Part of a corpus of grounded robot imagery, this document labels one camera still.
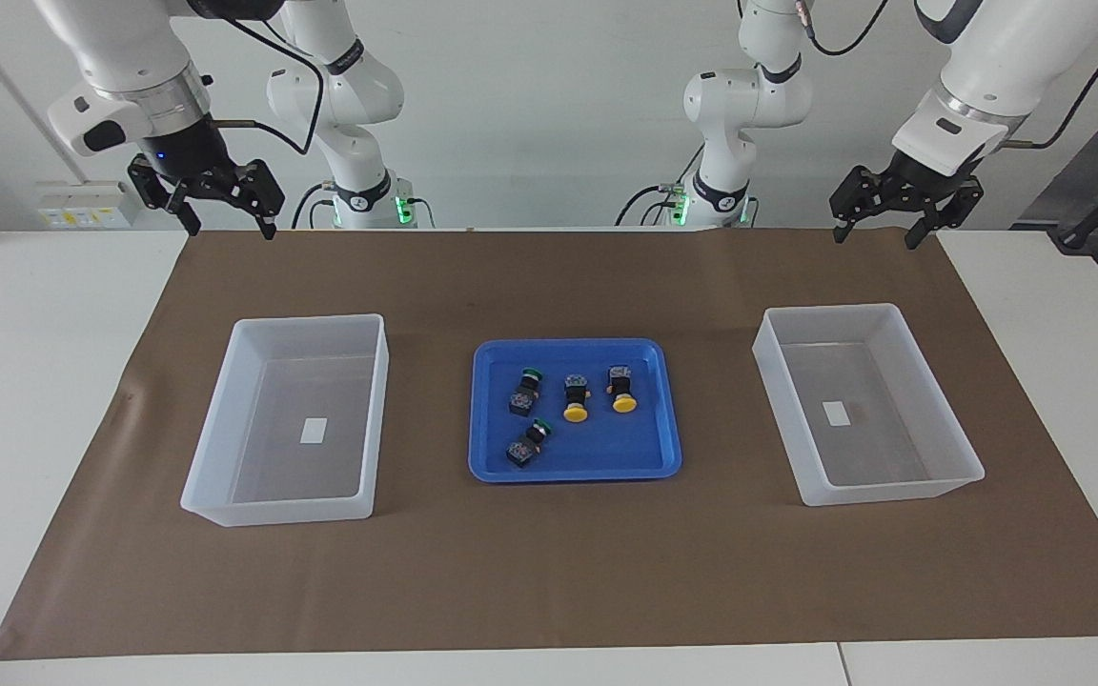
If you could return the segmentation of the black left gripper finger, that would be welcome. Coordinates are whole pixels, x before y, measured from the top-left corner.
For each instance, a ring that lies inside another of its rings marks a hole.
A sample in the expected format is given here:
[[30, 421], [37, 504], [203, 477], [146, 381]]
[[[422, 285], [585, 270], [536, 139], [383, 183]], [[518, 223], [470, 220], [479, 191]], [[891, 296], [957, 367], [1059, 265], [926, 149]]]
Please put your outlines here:
[[862, 220], [890, 212], [894, 182], [887, 171], [872, 172], [864, 166], [851, 169], [829, 195], [829, 211], [834, 220], [833, 238], [842, 244]]
[[938, 207], [935, 200], [925, 195], [921, 214], [910, 230], [904, 235], [904, 243], [910, 251], [915, 251], [932, 232], [942, 229], [959, 229], [967, 220], [973, 209], [981, 203], [982, 185], [976, 175], [971, 175], [955, 188], [951, 196], [941, 201]]

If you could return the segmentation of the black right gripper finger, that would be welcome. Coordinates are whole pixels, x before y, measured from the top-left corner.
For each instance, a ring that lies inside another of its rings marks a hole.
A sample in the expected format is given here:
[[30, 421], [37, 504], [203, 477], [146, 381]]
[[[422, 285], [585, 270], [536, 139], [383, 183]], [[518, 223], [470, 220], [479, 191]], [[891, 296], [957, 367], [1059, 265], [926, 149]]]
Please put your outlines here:
[[256, 222], [265, 240], [274, 239], [277, 218], [284, 207], [285, 195], [269, 165], [261, 159], [235, 166], [233, 205]]
[[169, 190], [145, 155], [136, 155], [131, 160], [128, 178], [145, 209], [163, 210], [171, 214], [189, 237], [197, 237], [200, 234], [202, 223], [192, 205], [188, 203], [187, 188], [182, 181], [178, 181], [173, 190]]

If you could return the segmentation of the green push button switch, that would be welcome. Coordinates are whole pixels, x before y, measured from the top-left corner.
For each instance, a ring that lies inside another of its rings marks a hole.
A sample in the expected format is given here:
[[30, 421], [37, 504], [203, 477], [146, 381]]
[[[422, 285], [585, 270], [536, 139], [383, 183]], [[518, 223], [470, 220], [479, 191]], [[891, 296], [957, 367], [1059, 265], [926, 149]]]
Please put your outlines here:
[[511, 414], [527, 417], [531, 416], [537, 400], [539, 400], [540, 383], [544, 381], [544, 373], [535, 368], [524, 368], [520, 371], [518, 385], [511, 392], [507, 398], [507, 411]]
[[544, 452], [544, 442], [553, 434], [552, 426], [544, 418], [535, 418], [531, 425], [506, 448], [506, 459], [516, 468], [527, 468]]

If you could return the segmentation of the translucent white plastic box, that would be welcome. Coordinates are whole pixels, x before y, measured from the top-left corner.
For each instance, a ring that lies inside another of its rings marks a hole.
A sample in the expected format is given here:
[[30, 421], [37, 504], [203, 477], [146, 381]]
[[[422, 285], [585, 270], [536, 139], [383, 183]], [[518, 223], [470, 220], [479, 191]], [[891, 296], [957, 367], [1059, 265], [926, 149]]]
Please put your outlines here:
[[[751, 352], [804, 504], [933, 498], [985, 477], [896, 305], [770, 308]], [[851, 426], [827, 424], [832, 400]]]
[[[184, 511], [223, 527], [369, 517], [389, 366], [378, 313], [236, 320]], [[299, 445], [309, 417], [328, 418], [321, 446]]]

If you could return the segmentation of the blue plastic tray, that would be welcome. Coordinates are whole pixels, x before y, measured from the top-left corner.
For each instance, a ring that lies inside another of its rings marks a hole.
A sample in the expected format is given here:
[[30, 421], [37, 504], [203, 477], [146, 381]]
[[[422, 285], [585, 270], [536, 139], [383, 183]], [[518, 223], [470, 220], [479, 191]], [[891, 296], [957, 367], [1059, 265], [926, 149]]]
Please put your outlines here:
[[[677, 421], [662, 348], [646, 338], [489, 340], [472, 361], [469, 469], [491, 485], [640, 481], [670, 477], [682, 465]], [[638, 407], [618, 414], [606, 394], [607, 369], [631, 366]], [[544, 373], [531, 416], [507, 411], [520, 371]], [[563, 378], [589, 378], [589, 418], [565, 421]], [[553, 434], [527, 468], [509, 464], [507, 446], [544, 418]]]

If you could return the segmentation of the brown table mat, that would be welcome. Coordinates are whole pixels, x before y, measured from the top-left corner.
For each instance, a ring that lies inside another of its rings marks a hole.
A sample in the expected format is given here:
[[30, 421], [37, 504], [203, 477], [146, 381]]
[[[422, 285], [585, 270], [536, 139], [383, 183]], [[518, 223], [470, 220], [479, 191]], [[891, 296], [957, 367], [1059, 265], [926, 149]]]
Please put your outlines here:
[[[901, 310], [986, 477], [806, 507], [751, 346], [774, 307]], [[232, 326], [379, 313], [376, 511], [221, 527], [183, 490]], [[674, 477], [483, 485], [485, 340], [645, 337]], [[0, 659], [1098, 636], [1098, 518], [935, 239], [899, 230], [188, 239], [3, 625]]]

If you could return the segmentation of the white wall socket box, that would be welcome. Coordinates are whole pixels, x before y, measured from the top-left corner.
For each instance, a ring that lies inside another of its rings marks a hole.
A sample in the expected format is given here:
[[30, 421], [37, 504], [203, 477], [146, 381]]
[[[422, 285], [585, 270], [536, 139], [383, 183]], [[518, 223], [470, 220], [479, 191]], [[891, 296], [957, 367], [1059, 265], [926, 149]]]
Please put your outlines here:
[[114, 181], [33, 185], [34, 209], [49, 230], [127, 230], [141, 214], [139, 200]]

